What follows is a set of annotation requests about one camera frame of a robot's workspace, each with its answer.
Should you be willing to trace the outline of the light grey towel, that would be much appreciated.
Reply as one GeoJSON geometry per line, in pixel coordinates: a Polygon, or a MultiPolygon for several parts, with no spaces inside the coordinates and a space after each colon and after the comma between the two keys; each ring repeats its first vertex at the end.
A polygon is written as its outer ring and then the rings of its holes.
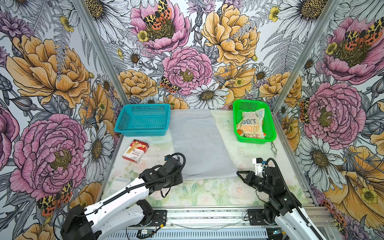
{"type": "Polygon", "coordinates": [[[236,175],[232,160],[210,110],[172,110],[170,131],[175,152],[186,165],[184,180],[230,178],[236,175]]]}

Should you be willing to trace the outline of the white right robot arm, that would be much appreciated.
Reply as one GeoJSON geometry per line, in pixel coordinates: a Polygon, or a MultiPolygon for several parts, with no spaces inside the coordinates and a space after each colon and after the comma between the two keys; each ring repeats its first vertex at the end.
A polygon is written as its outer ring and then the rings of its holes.
{"type": "Polygon", "coordinates": [[[326,237],[311,221],[300,201],[290,192],[279,168],[266,167],[260,176],[238,171],[237,176],[256,192],[268,195],[259,219],[279,226],[291,240],[324,240],[326,237]]]}

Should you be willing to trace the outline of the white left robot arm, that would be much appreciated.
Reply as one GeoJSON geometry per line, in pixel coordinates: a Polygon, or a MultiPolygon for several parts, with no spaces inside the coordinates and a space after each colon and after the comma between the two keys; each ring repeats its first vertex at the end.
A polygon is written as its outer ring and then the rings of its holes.
{"type": "Polygon", "coordinates": [[[157,225],[157,216],[146,197],[183,182],[186,158],[165,156],[164,165],[144,170],[130,184],[108,198],[87,207],[76,205],[60,230],[63,240],[103,240],[124,227],[157,225]]]}

